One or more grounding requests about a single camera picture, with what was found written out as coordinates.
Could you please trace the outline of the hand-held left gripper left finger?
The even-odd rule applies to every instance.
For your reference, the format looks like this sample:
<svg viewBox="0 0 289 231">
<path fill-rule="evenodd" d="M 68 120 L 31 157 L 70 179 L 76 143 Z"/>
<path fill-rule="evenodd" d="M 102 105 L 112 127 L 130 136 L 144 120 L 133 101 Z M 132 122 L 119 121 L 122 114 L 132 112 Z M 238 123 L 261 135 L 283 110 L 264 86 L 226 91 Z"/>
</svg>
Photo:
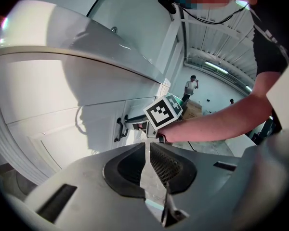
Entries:
<svg viewBox="0 0 289 231">
<path fill-rule="evenodd" d="M 134 182 L 144 165 L 144 143 L 87 156 L 36 187 L 25 203 L 62 231 L 158 231 Z"/>
</svg>

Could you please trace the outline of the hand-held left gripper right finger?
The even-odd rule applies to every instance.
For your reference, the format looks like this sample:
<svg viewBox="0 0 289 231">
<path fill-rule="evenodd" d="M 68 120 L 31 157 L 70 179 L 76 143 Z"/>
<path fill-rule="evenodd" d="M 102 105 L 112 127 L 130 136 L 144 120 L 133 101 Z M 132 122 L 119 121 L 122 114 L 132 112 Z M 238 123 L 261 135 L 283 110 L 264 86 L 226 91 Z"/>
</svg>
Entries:
<svg viewBox="0 0 289 231">
<path fill-rule="evenodd" d="M 150 162 L 166 188 L 161 222 L 150 231 L 234 231 L 239 159 L 150 144 Z"/>
</svg>

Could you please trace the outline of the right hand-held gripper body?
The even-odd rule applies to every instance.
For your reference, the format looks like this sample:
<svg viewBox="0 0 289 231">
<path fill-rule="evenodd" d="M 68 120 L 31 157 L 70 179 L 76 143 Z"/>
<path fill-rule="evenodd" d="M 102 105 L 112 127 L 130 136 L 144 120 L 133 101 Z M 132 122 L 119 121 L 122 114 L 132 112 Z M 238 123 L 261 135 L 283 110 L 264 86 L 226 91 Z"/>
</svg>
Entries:
<svg viewBox="0 0 289 231">
<path fill-rule="evenodd" d="M 177 121 L 183 113 L 181 103 L 172 94 L 164 95 L 143 109 L 146 121 L 133 121 L 135 130 L 142 131 L 148 138 L 162 138 L 161 128 Z"/>
</svg>

